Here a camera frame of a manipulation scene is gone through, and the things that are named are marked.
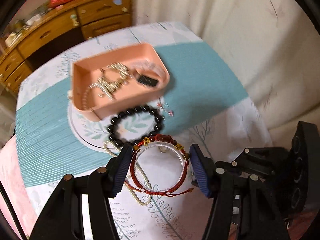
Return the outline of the cream floral curtain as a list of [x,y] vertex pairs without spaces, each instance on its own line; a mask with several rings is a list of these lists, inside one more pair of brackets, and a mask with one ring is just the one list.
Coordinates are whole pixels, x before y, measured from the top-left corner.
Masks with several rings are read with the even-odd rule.
[[272,139],[319,124],[319,0],[133,0],[135,24],[180,21],[235,73]]

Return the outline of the small black card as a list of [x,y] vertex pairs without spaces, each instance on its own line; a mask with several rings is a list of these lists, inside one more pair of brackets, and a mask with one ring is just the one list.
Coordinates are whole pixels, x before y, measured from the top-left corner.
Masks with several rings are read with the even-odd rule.
[[146,75],[140,75],[139,78],[137,79],[137,82],[148,87],[156,87],[159,83],[158,80],[153,79]]

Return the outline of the wooden desk with drawers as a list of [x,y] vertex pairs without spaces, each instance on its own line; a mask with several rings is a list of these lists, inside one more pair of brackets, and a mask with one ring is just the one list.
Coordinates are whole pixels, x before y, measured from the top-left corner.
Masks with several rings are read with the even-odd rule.
[[1,86],[17,94],[34,66],[28,58],[56,38],[80,32],[84,40],[132,25],[132,0],[74,0],[51,10],[1,55]]

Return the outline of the pink blanket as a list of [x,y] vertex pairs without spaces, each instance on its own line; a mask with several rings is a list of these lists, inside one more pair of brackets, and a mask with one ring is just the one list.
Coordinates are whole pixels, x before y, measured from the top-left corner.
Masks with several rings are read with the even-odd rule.
[[30,236],[37,215],[27,195],[18,163],[16,137],[13,136],[1,149],[1,182],[13,205],[24,233]]

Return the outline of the pink plastic tray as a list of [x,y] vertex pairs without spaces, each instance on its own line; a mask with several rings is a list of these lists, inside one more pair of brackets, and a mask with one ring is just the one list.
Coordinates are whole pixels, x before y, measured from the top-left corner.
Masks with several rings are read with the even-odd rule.
[[160,98],[169,81],[153,46],[134,44],[74,62],[68,98],[86,119],[100,121]]

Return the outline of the clear white bangle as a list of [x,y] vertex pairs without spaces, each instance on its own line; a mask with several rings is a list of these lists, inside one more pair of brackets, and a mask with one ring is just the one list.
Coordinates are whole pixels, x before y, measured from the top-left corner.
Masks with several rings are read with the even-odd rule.
[[188,168],[184,154],[169,142],[154,141],[143,145],[132,158],[131,177],[136,188],[168,192],[184,181]]

